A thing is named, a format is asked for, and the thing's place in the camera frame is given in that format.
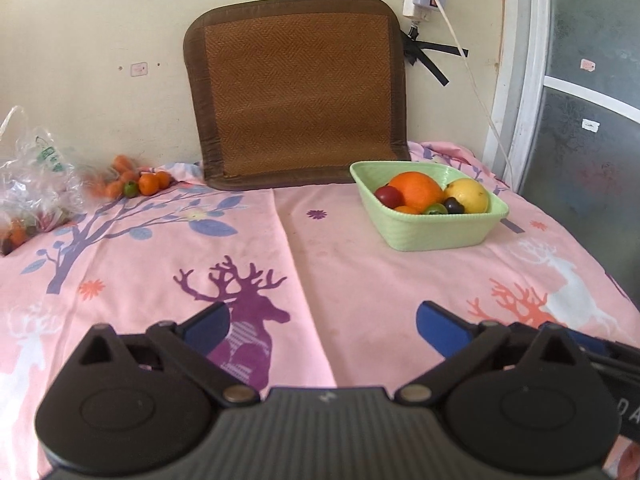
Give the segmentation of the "orange mandarin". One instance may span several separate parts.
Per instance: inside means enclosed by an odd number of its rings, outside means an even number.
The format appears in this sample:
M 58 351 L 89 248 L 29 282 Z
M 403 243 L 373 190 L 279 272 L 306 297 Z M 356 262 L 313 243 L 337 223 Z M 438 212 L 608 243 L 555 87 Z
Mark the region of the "orange mandarin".
M 402 214 L 421 214 L 416 208 L 407 205 L 396 207 L 394 211 L 401 212 Z

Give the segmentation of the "dark plum right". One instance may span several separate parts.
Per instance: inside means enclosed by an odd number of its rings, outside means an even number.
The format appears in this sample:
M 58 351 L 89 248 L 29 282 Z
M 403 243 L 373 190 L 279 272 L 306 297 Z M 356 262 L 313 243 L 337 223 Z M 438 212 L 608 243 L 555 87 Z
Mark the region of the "dark plum right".
M 448 214 L 464 214 L 465 208 L 462 203 L 459 203 L 458 200 L 454 197 L 448 197 L 442 203 L 446 208 Z

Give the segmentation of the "yellow lemon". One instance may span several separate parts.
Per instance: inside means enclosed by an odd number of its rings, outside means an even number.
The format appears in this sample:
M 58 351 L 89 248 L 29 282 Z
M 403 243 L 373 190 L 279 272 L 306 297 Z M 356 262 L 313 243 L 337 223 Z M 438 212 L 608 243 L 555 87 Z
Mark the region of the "yellow lemon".
M 489 193 L 483 185 L 470 178 L 449 182 L 444 189 L 447 198 L 454 198 L 466 214 L 484 214 L 489 209 Z

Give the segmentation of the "green tomato front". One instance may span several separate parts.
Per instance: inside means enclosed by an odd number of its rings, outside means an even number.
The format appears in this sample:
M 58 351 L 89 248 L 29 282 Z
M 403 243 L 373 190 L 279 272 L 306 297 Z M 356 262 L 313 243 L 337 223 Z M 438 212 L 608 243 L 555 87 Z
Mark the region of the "green tomato front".
M 448 214 L 448 209 L 440 203 L 431 204 L 425 209 L 424 214 Z

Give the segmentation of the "pink deer bedsheet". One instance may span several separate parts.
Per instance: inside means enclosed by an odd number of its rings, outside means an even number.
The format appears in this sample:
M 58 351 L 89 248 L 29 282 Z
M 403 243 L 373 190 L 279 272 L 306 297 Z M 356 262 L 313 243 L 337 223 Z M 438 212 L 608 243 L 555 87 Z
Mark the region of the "pink deer bedsheet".
M 355 185 L 220 192 L 177 162 L 165 192 L 106 204 L 4 257 L 2 477 L 47 470 L 35 411 L 96 323 L 141 333 L 227 301 L 213 360 L 258 390 L 397 388 L 439 359 L 416 331 L 425 300 L 471 321 L 555 321 L 638 344 L 638 310 L 558 222 L 462 148 L 412 144 L 411 155 L 476 179 L 508 204 L 506 220 L 474 247 L 398 252 Z

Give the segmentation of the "light green basket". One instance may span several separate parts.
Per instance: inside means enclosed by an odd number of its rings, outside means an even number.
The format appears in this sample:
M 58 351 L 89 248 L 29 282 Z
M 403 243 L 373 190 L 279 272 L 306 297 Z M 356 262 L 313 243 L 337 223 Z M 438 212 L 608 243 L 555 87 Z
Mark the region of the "light green basket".
M 398 252 L 478 245 L 509 213 L 496 194 L 442 164 L 368 160 L 349 172 L 370 221 Z

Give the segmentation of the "pile of small oranges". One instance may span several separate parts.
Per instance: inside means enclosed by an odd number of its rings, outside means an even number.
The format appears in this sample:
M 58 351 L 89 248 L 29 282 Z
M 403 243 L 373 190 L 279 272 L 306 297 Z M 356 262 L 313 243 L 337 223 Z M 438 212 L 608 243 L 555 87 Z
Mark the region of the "pile of small oranges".
M 174 182 L 167 171 L 141 167 L 132 158 L 117 155 L 107 170 L 87 178 L 87 188 L 91 196 L 114 202 L 121 198 L 153 196 Z

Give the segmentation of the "large orange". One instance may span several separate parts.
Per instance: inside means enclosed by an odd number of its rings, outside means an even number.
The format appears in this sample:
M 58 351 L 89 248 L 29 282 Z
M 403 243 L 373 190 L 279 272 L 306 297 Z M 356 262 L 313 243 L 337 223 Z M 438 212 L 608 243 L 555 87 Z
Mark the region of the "large orange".
M 444 200 L 444 191 L 440 185 L 427 174 L 417 171 L 406 171 L 390 179 L 388 185 L 402 195 L 405 205 L 420 214 L 428 207 L 439 204 Z

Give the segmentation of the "clear plastic bag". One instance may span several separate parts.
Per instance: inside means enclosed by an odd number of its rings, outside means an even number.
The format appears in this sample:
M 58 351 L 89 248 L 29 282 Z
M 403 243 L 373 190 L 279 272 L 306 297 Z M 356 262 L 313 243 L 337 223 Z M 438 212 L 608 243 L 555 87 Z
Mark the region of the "clear plastic bag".
M 1 157 L 1 255 L 102 203 L 99 173 L 75 164 L 45 128 L 32 128 L 23 107 L 12 107 L 1 135 L 14 149 Z

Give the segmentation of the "red cherry tomato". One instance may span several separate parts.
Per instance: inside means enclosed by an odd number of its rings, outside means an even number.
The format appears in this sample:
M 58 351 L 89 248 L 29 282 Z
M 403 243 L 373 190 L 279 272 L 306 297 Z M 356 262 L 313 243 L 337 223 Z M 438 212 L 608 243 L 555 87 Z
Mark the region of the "red cherry tomato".
M 397 188 L 385 185 L 377 188 L 374 192 L 374 196 L 385 207 L 390 209 L 396 209 L 405 205 L 404 196 Z

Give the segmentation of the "brown woven seat cushion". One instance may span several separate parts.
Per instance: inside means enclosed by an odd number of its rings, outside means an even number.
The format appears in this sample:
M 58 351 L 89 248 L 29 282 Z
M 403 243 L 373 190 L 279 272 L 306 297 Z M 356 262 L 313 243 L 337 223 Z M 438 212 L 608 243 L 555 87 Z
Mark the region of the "brown woven seat cushion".
M 405 160 L 404 45 L 381 0 L 258 0 L 183 37 L 205 182 L 218 190 L 343 183 Z

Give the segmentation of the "black tape strips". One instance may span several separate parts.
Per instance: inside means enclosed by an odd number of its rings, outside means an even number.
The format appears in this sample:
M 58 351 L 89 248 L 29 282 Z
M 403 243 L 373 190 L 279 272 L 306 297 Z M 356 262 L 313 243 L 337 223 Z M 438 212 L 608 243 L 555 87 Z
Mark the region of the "black tape strips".
M 418 38 L 418 35 L 418 30 L 415 28 L 411 29 L 408 34 L 406 32 L 400 33 L 405 60 L 411 66 L 416 64 L 416 62 L 420 62 L 442 87 L 448 86 L 450 83 L 449 78 L 435 64 L 427 52 L 432 51 L 454 56 L 460 56 L 460 54 L 463 53 L 467 58 L 469 56 L 469 50 L 465 48 L 459 50 L 455 46 L 450 46 L 450 44 L 436 44 L 436 42 L 423 41 Z

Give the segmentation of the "glass door white frame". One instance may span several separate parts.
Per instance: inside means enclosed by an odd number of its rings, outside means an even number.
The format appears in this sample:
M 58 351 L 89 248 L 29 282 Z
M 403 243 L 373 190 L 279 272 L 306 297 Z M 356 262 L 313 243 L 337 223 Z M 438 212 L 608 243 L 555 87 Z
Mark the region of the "glass door white frame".
M 639 297 L 639 0 L 506 0 L 497 174 Z

